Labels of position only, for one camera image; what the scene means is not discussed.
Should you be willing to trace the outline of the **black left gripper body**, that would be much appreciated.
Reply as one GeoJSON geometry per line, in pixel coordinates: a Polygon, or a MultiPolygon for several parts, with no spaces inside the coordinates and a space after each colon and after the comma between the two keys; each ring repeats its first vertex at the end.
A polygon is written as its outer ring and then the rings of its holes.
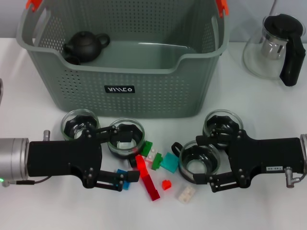
{"type": "Polygon", "coordinates": [[[30,142],[28,175],[73,175],[81,180],[85,188],[96,187],[102,163],[102,136],[91,132],[75,140],[30,142]]]}

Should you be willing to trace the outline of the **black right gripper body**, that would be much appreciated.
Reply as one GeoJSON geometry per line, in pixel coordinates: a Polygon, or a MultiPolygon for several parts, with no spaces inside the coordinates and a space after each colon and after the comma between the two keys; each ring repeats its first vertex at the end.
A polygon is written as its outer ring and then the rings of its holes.
{"type": "Polygon", "coordinates": [[[301,138],[252,139],[245,130],[240,130],[232,139],[227,152],[230,167],[240,188],[248,188],[252,179],[265,173],[283,173],[286,187],[303,177],[303,140],[301,138]]]}

